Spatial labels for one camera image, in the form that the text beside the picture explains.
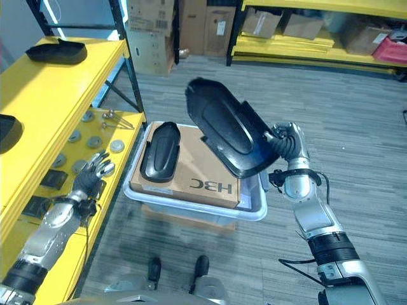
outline black cover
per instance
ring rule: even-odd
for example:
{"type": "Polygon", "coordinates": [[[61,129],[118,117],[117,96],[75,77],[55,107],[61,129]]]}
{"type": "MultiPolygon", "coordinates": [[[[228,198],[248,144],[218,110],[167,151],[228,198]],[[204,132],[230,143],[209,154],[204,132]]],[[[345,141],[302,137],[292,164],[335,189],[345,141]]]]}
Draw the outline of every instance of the black cover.
{"type": "Polygon", "coordinates": [[[165,122],[153,134],[151,142],[146,143],[140,172],[151,182],[163,183],[174,177],[179,156],[181,134],[173,122],[165,122]]]}
{"type": "Polygon", "coordinates": [[[59,44],[45,43],[33,46],[26,52],[31,60],[51,64],[74,65],[82,62],[88,52],[84,43],[74,43],[58,38],[59,44]]]}
{"type": "Polygon", "coordinates": [[[263,136],[271,132],[267,125],[224,85],[197,78],[185,95],[188,114],[205,135],[202,140],[234,176],[256,175],[279,158],[263,136]]]}
{"type": "Polygon", "coordinates": [[[0,154],[12,148],[23,134],[23,126],[14,116],[0,114],[0,154]]]}

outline white plastic tray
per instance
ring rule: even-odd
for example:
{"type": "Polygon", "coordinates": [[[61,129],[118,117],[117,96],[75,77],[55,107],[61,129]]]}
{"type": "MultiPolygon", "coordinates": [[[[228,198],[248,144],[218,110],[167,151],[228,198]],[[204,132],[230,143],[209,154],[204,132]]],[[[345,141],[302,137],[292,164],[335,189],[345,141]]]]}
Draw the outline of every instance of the white plastic tray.
{"type": "Polygon", "coordinates": [[[130,188],[130,179],[134,172],[134,168],[137,165],[137,160],[141,158],[142,148],[147,141],[150,128],[151,125],[148,126],[144,133],[144,138],[136,152],[132,166],[126,174],[123,191],[128,198],[147,204],[147,206],[155,212],[204,220],[220,226],[226,226],[238,220],[259,221],[267,215],[266,194],[259,175],[242,179],[240,181],[241,202],[233,209],[166,198],[159,194],[152,195],[133,191],[130,188]]]}

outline cable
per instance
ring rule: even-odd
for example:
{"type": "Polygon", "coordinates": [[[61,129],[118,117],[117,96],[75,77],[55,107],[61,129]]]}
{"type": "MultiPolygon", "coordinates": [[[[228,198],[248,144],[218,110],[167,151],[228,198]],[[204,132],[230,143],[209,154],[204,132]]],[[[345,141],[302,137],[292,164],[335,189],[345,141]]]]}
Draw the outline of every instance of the cable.
{"type": "Polygon", "coordinates": [[[325,178],[325,181],[326,181],[326,204],[330,205],[329,204],[329,188],[330,188],[329,187],[329,178],[328,178],[328,176],[326,174],[324,174],[322,172],[316,172],[316,173],[325,178]]]}
{"type": "Polygon", "coordinates": [[[72,297],[73,297],[73,295],[75,293],[75,290],[78,287],[79,279],[81,278],[83,270],[84,270],[85,265],[86,265],[86,259],[88,257],[88,248],[89,248],[89,223],[88,223],[88,220],[89,220],[89,217],[86,218],[86,221],[85,221],[85,230],[86,230],[85,258],[83,259],[82,269],[81,269],[81,273],[78,276],[78,281],[76,282],[74,288],[72,289],[71,294],[69,294],[69,297],[68,297],[67,301],[72,299],[72,297]]]}
{"type": "Polygon", "coordinates": [[[301,274],[303,276],[306,276],[310,280],[313,280],[314,282],[318,283],[319,285],[322,285],[322,286],[325,287],[325,285],[320,280],[317,280],[313,276],[310,276],[309,274],[306,274],[305,272],[303,272],[303,271],[289,265],[289,264],[310,264],[311,262],[315,262],[315,259],[309,259],[307,261],[289,261],[289,260],[286,260],[286,259],[279,259],[279,262],[281,264],[285,265],[285,267],[288,267],[288,268],[298,272],[299,274],[301,274]]]}

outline shelf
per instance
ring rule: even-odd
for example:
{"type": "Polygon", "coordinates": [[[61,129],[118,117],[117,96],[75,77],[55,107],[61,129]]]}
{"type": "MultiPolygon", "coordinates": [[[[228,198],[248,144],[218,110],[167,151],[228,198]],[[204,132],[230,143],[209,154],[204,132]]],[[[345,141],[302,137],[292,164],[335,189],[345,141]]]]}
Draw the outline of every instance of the shelf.
{"type": "Polygon", "coordinates": [[[360,64],[370,66],[384,66],[384,67],[407,67],[407,65],[380,62],[375,60],[371,55],[355,55],[349,54],[343,49],[339,39],[333,37],[335,44],[327,52],[311,51],[311,50],[290,50],[275,46],[267,43],[266,39],[253,39],[242,35],[237,38],[236,45],[233,47],[232,55],[246,56],[246,57],[284,57],[288,59],[302,59],[302,60],[316,60],[316,61],[330,61],[330,62],[343,62],[347,64],[360,64]]]}
{"type": "MultiPolygon", "coordinates": [[[[68,178],[62,186],[61,190],[54,190],[47,187],[39,186],[34,194],[36,196],[53,197],[66,194],[69,192],[75,174],[71,167],[78,159],[90,159],[90,157],[101,149],[106,149],[110,153],[109,159],[116,164],[116,169],[112,176],[106,177],[106,187],[99,201],[100,206],[97,207],[97,213],[90,219],[89,223],[89,252],[90,253],[97,233],[104,220],[106,212],[109,208],[111,199],[118,185],[123,169],[126,165],[128,156],[131,152],[132,146],[137,137],[141,123],[145,121],[144,114],[136,114],[131,112],[116,111],[118,115],[131,122],[134,130],[126,130],[120,128],[101,128],[103,109],[92,109],[95,114],[95,119],[91,122],[80,122],[75,129],[81,132],[81,140],[76,143],[66,142],[61,153],[67,157],[67,162],[64,166],[56,168],[56,170],[63,170],[68,173],[68,178]],[[92,135],[98,135],[102,139],[102,146],[97,149],[90,149],[86,146],[88,138],[92,135]],[[110,143],[113,140],[120,139],[125,143],[125,149],[119,153],[112,153],[109,149],[110,143]]],[[[3,272],[10,268],[11,264],[16,259],[19,251],[27,239],[28,233],[33,232],[40,223],[39,219],[21,215],[19,220],[14,225],[8,238],[3,245],[3,272]]],[[[81,272],[83,259],[85,255],[86,232],[85,229],[80,227],[76,233],[71,237],[66,249],[56,265],[46,276],[44,283],[36,295],[36,302],[34,305],[48,305],[58,304],[67,299],[72,289],[75,286],[81,272]]]]}
{"type": "MultiPolygon", "coordinates": [[[[124,40],[69,40],[86,44],[88,55],[80,64],[44,64],[23,55],[0,76],[0,111],[24,126],[18,143],[1,155],[1,241],[111,70],[128,56],[124,40]]],[[[56,43],[56,38],[45,37],[38,44],[43,43],[56,43]]]]}
{"type": "Polygon", "coordinates": [[[406,0],[244,0],[250,6],[306,8],[407,19],[406,0]]]}

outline black metal frame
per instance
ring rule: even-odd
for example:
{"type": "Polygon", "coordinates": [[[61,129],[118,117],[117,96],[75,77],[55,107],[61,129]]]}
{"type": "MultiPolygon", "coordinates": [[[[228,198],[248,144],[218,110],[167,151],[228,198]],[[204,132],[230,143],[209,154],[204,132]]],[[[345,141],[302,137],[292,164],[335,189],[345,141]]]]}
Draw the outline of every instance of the black metal frame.
{"type": "Polygon", "coordinates": [[[236,12],[235,17],[233,18],[233,25],[231,28],[229,46],[228,46],[228,53],[226,54],[226,65],[229,67],[231,65],[232,55],[231,51],[233,47],[236,45],[237,36],[240,32],[240,26],[244,20],[246,9],[242,11],[243,0],[237,0],[236,2],[236,12]]]}
{"type": "MultiPolygon", "coordinates": [[[[55,34],[53,33],[52,29],[55,29],[55,28],[117,30],[118,34],[119,34],[119,38],[126,39],[127,48],[129,50],[130,56],[128,58],[125,58],[125,63],[127,66],[128,77],[132,84],[132,90],[133,90],[133,94],[134,94],[136,103],[132,102],[121,91],[119,91],[119,89],[117,89],[117,87],[115,87],[115,85],[113,85],[109,81],[106,81],[105,84],[107,84],[109,89],[112,89],[112,91],[117,93],[123,100],[125,100],[127,103],[129,103],[135,110],[137,110],[138,112],[144,112],[144,106],[143,106],[142,100],[141,100],[140,89],[139,89],[139,85],[137,83],[137,78],[135,75],[132,55],[130,53],[130,47],[128,45],[126,30],[125,30],[125,26],[123,24],[123,17],[121,15],[120,5],[119,5],[118,0],[109,0],[110,9],[111,9],[113,20],[114,20],[114,25],[49,24],[43,14],[43,12],[41,11],[41,0],[26,0],[26,2],[28,4],[29,8],[31,9],[32,14],[34,15],[35,19],[37,20],[37,23],[39,24],[41,30],[44,32],[44,35],[46,35],[46,36],[54,36],[55,34]]],[[[175,13],[176,13],[175,18],[172,23],[173,31],[174,31],[174,57],[175,57],[175,63],[178,64],[178,62],[179,62],[179,1],[178,0],[175,0],[174,9],[175,9],[175,13]]]]}

